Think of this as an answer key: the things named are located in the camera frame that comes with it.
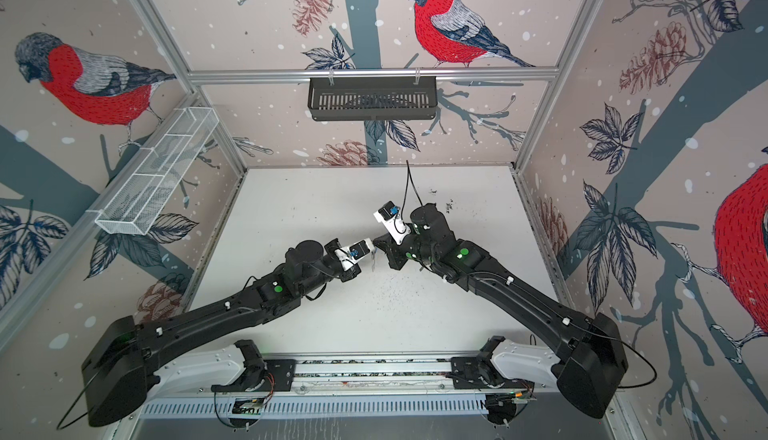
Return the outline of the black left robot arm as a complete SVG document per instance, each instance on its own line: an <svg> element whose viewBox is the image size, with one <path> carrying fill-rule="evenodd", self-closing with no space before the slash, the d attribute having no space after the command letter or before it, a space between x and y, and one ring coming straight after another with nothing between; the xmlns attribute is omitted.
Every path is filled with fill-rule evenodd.
<svg viewBox="0 0 768 440"><path fill-rule="evenodd" d="M141 324L132 316L113 321L81 366L88 424L107 426L135 411L161 383L157 372L185 353L279 318L334 279L355 278L357 263L373 249L370 239L346 247L336 239L304 240L272 272L223 299Z"/></svg>

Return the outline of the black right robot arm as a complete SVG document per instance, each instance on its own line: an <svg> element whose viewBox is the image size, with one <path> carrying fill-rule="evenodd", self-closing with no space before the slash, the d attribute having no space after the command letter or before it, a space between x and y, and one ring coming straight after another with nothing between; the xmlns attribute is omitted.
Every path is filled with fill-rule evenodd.
<svg viewBox="0 0 768 440"><path fill-rule="evenodd" d="M590 317L543 294L506 269L478 244L455 236L433 203L412 211L410 222L393 202L374 213L387 230L373 244L389 266L409 260L473 293L512 316L541 340L539 346L494 336L478 351L477 367L460 373L470 386L501 388L508 381L555 385L580 412L599 419L629 364L617 324L599 313Z"/></svg>

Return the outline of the small circuit board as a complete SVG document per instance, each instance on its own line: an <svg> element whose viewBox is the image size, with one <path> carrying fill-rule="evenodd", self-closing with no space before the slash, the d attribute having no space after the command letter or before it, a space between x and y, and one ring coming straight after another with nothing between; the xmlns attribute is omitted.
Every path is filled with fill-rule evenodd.
<svg viewBox="0 0 768 440"><path fill-rule="evenodd" d="M259 416L263 413L267 403L266 398L237 399L231 413L233 415Z"/></svg>

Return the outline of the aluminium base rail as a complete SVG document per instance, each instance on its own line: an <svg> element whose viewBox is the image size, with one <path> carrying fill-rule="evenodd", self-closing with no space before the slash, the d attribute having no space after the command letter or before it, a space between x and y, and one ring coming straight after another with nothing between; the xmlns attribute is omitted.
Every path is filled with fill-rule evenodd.
<svg viewBox="0 0 768 440"><path fill-rule="evenodd" d="M537 390L555 385L534 383L521 388L457 390L445 377L450 359L389 358L373 361L296 360L288 392L214 393L209 387L177 385L147 401L144 419L219 419L231 428L246 428L259 420L353 418L374 416L436 416L500 414L513 418L534 399ZM237 399L266 398L259 416L233 415Z"/></svg>

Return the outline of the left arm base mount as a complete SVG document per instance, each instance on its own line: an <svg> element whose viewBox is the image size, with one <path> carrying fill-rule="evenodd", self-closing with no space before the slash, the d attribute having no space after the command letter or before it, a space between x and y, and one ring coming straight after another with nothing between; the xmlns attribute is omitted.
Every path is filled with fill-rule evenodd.
<svg viewBox="0 0 768 440"><path fill-rule="evenodd" d="M238 340L234 347L243 357L238 375L227 383L211 386L214 393L288 392L291 390L297 361L265 359L253 340Z"/></svg>

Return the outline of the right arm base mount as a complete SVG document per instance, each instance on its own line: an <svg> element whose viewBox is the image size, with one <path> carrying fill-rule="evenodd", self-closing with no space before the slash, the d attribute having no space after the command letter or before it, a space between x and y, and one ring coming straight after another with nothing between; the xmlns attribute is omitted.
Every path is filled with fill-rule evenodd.
<svg viewBox="0 0 768 440"><path fill-rule="evenodd" d="M451 370L445 377L453 382L453 387L457 390L521 388L524 391L532 391L533 382L503 377L493 366L492 353L505 340L504 336L496 335L489 338L474 356L452 357Z"/></svg>

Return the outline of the black wall basket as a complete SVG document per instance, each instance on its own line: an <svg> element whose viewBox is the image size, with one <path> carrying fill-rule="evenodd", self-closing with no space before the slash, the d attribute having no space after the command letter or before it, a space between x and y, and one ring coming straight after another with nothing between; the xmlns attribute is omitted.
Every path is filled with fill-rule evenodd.
<svg viewBox="0 0 768 440"><path fill-rule="evenodd" d="M436 78L313 78L315 121L428 120L438 110Z"/></svg>

